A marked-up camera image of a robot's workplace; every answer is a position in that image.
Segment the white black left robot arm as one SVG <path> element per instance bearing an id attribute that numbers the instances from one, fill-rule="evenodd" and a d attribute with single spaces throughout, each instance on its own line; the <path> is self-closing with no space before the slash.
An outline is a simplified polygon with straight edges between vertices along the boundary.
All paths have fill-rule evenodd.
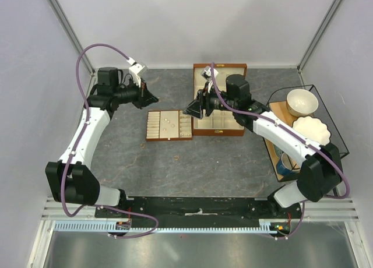
<path id="1" fill-rule="evenodd" d="M 114 217 L 126 215 L 128 204 L 123 200 L 124 191 L 102 186 L 90 168 L 98 141 L 121 104 L 131 103 L 142 109 L 158 102 L 142 78 L 146 70 L 147 67 L 141 64 L 130 66 L 127 84 L 119 81 L 125 75 L 118 68 L 103 67 L 97 71 L 97 83 L 87 96 L 73 139 L 59 160 L 49 162 L 45 168 L 55 201 L 107 205 Z"/>

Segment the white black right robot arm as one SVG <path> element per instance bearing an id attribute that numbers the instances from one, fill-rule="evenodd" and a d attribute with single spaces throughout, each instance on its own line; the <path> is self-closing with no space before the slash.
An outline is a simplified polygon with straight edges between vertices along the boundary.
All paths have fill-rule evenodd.
<path id="1" fill-rule="evenodd" d="M 273 199 L 267 202 L 272 217 L 281 217 L 288 207 L 299 202 L 318 202 L 344 180 L 338 148 L 311 140 L 279 120 L 267 106 L 251 97 L 243 75 L 227 76 L 223 91 L 210 69 L 203 71 L 202 77 L 205 84 L 184 114 L 202 119 L 215 110 L 231 111 L 239 125 L 272 142 L 300 166 L 296 181 L 274 191 Z"/>

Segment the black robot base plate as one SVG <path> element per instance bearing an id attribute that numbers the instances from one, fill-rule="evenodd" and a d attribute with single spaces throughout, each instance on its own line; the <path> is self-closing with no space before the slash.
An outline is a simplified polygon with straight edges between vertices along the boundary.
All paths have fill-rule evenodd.
<path id="1" fill-rule="evenodd" d="M 233 229 L 258 227 L 260 220 L 284 220 L 301 217 L 300 204 L 288 208 L 276 206 L 266 198 L 178 198 L 134 196 L 127 198 L 124 210 L 97 209 L 96 218 L 130 218 L 133 228 L 152 228 L 155 222 L 135 213 L 152 216 L 159 229 Z"/>

